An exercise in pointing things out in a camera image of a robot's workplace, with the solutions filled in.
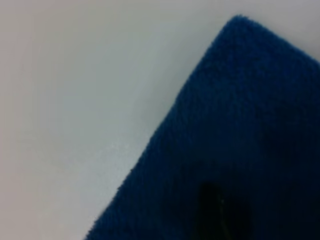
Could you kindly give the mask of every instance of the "white background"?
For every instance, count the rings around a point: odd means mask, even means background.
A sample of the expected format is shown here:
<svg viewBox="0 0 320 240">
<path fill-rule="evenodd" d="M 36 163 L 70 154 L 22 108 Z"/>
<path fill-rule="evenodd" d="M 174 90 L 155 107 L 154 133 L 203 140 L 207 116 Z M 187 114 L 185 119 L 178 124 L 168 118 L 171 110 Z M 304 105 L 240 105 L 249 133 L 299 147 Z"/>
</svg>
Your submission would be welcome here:
<svg viewBox="0 0 320 240">
<path fill-rule="evenodd" d="M 0 239 L 81 240 L 234 14 L 320 60 L 318 0 L 1 0 Z"/>
</svg>

